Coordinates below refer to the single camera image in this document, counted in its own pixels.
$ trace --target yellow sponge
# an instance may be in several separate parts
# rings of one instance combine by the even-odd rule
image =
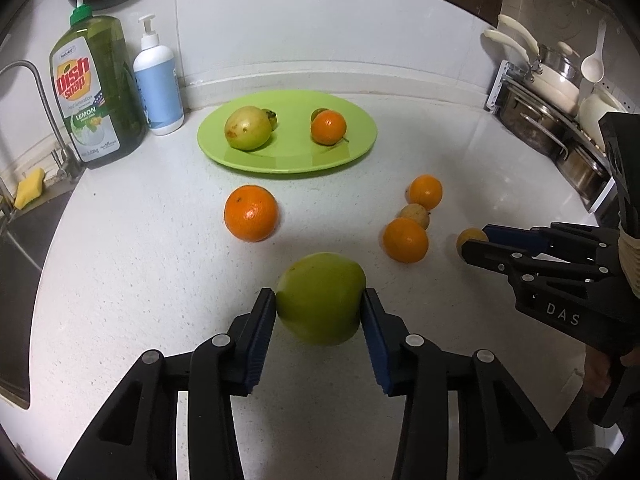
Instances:
[[[42,181],[44,170],[36,168],[29,176],[18,184],[18,192],[15,194],[15,206],[22,209],[31,200],[35,200],[42,194]]]

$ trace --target oval plate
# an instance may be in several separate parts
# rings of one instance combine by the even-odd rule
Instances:
[[[242,106],[268,108],[277,114],[271,138],[257,150],[242,152],[228,145],[225,123]],[[335,110],[347,121],[344,139],[334,146],[311,140],[311,114]],[[362,108],[339,97],[311,90],[272,90],[234,99],[210,113],[198,129],[200,149],[216,162],[255,173],[306,173],[351,162],[367,153],[378,136],[376,123]]]

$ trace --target backsplash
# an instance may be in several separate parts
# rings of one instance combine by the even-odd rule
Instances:
[[[502,12],[521,22],[540,43],[552,48],[558,41],[569,44],[580,54],[578,63],[595,50],[598,22],[605,16],[605,78],[599,84],[608,88],[630,112],[636,110],[636,104],[640,105],[640,54],[614,16],[582,0],[503,0]],[[524,44],[510,29],[504,31]],[[511,61],[521,63],[513,53],[508,56]],[[588,94],[592,87],[583,81],[580,94]]]
[[[31,0],[0,51],[0,66],[20,58],[36,64],[54,109],[49,53],[68,29],[71,9],[68,0]],[[105,13],[121,20],[132,58],[140,48],[139,17],[156,14],[162,44],[176,53],[187,108],[282,86],[391,93],[407,88],[403,94],[441,100],[456,88],[475,105],[504,56],[481,38],[485,22],[443,0],[130,0]],[[371,85],[353,89],[351,73],[370,76],[362,81]],[[52,139],[30,78],[15,70],[0,80],[4,178]],[[13,180],[19,177],[18,171]]]

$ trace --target hand soap bottle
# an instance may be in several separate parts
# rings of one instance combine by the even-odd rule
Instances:
[[[139,19],[145,24],[142,52],[133,62],[138,90],[145,109],[146,124],[153,134],[166,135],[177,130],[184,121],[175,59],[172,50],[160,44],[158,34],[151,29],[154,14]]]
[[[97,168],[135,150],[145,120],[120,21],[82,0],[70,21],[51,51],[51,81],[80,159]]]

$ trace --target hand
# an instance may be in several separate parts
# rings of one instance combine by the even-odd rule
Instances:
[[[640,347],[634,348],[627,355],[620,358],[625,366],[640,365]],[[609,368],[611,360],[609,356],[587,346],[584,355],[584,390],[595,397],[604,397],[611,385]]]

